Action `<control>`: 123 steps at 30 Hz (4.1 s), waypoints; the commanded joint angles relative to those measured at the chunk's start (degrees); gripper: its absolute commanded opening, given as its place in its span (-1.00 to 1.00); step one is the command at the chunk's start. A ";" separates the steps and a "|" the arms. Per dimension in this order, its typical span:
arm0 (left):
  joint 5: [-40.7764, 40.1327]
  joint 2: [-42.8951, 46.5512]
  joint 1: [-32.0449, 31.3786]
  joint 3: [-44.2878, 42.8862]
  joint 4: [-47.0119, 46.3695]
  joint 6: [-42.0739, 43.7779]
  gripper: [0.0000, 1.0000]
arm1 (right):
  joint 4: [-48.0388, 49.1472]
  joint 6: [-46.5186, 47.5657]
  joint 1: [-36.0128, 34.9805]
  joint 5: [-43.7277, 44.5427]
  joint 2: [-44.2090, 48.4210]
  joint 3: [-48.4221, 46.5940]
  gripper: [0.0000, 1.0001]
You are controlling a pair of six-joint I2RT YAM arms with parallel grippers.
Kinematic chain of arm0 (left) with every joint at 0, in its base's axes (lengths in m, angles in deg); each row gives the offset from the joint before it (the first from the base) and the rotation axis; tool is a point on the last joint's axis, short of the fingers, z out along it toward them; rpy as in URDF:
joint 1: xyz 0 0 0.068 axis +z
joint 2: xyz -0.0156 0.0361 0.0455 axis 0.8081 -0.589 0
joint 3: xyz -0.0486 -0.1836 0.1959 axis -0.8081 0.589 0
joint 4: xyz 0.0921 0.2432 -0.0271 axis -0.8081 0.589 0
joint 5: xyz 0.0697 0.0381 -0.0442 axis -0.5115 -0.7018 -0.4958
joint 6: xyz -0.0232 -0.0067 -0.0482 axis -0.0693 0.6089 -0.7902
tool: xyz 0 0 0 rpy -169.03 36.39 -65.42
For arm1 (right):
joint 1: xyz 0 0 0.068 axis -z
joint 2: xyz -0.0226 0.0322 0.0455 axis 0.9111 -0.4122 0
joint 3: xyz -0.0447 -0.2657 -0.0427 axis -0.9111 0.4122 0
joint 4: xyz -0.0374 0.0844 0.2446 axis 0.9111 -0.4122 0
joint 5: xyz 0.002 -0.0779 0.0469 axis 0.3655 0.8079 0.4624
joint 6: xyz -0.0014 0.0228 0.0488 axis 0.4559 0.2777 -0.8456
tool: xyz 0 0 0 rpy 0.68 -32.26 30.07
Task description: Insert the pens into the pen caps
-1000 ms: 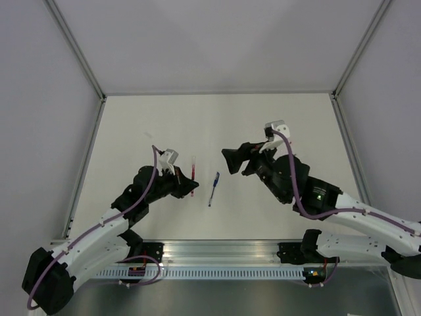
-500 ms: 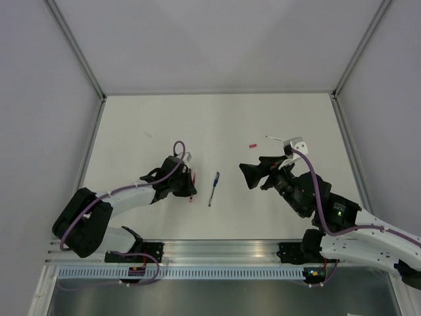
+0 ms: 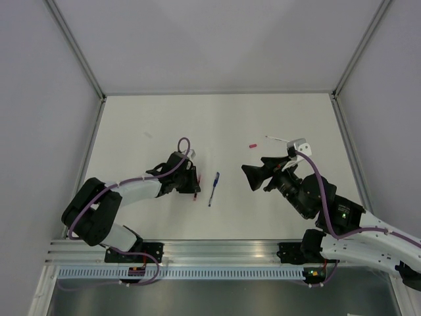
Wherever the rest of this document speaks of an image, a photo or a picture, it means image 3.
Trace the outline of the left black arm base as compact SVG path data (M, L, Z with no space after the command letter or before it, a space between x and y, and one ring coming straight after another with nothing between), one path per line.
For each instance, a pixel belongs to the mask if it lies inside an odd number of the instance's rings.
M136 243L127 253L109 249L105 253L105 263L154 263L153 258L162 262L164 244L161 242Z

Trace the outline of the red gel pen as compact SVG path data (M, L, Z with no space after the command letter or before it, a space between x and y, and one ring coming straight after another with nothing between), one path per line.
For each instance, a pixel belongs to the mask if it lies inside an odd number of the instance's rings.
M197 201L197 195L201 191L201 189L200 189L200 182L201 182L201 174L197 178L197 184L198 184L199 189L194 193L194 195L193 195L193 201Z

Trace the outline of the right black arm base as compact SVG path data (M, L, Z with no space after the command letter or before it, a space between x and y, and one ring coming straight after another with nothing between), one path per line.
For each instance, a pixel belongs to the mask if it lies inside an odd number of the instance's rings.
M280 242L278 243L277 257L281 263L288 263L292 265L304 264L324 264L336 263L339 260L326 259L321 255L321 245L305 244L300 242Z

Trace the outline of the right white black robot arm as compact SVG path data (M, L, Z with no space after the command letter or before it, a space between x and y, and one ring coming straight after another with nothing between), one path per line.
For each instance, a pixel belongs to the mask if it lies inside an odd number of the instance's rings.
M305 231L299 253L309 263L349 261L386 272L420 290L420 239L377 218L363 206L337 194L312 159L295 153L263 157L262 166L242 165L253 191L268 184L315 227Z

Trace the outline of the blue gel pen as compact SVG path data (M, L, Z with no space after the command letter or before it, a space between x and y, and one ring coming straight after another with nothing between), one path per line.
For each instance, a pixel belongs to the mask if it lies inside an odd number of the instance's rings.
M209 201L208 201L208 207L211 207L211 205L212 205L212 200L213 200L215 189L217 187L219 179L220 179L220 173L216 172L215 177L214 177L214 181L213 181L213 184L212 184L212 191L211 191L210 198L209 198Z

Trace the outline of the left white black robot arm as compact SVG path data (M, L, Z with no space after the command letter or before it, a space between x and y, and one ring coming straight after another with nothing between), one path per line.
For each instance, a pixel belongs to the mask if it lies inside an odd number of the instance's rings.
M83 240L89 246L106 249L107 263L142 263L160 261L162 244L147 244L126 225L116 224L118 211L146 199L156 199L177 191L198 194L201 189L197 168L179 151L167 162L146 171L138 178L107 184L89 178L64 210L61 221L71 240Z

